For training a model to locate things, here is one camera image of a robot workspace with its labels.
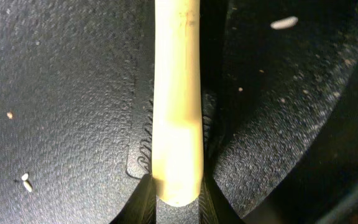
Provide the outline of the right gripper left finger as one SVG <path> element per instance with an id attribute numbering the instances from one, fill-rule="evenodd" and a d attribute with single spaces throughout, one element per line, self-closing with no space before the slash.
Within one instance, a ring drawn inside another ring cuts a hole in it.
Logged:
<path id="1" fill-rule="evenodd" d="M 145 174 L 110 224 L 156 224 L 156 205 L 154 180 L 150 174 Z"/>

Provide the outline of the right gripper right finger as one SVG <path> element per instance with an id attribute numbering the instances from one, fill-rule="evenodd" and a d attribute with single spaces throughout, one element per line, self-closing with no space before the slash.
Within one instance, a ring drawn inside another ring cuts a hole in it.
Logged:
<path id="1" fill-rule="evenodd" d="M 198 197 L 199 224 L 244 224 L 215 180 L 204 175 Z"/>

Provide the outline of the yellow plastic knife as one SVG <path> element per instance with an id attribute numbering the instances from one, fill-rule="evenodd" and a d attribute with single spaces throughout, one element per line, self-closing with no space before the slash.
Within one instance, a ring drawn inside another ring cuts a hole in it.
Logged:
<path id="1" fill-rule="evenodd" d="M 200 6 L 155 1 L 152 177 L 157 196 L 173 207 L 193 202 L 203 178 Z"/>

